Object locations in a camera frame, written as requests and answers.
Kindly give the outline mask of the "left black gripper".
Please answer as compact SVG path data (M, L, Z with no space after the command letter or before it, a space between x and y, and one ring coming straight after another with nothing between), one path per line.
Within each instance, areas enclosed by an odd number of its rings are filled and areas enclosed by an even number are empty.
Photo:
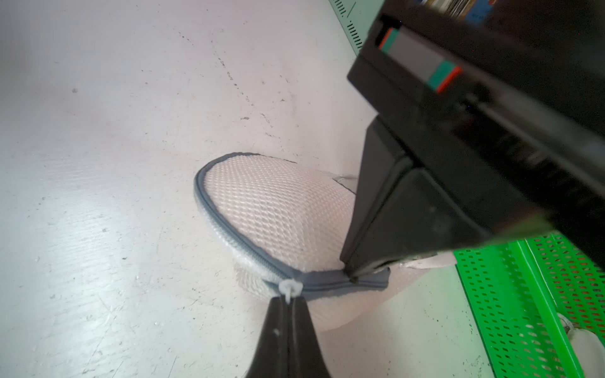
M387 1L348 80L377 111L349 277L552 230L603 266L602 1L491 1L479 21Z

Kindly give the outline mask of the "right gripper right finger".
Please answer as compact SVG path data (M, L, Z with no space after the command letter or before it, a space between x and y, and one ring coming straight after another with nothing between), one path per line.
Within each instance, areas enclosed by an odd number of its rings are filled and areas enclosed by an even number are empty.
M291 301L291 376L330 377L323 359L307 301Z

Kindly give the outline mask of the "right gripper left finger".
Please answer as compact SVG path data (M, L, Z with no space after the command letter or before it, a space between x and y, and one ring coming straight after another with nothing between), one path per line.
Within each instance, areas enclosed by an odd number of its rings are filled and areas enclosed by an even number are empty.
M284 296L269 301L266 317L246 377L295 377L293 311Z

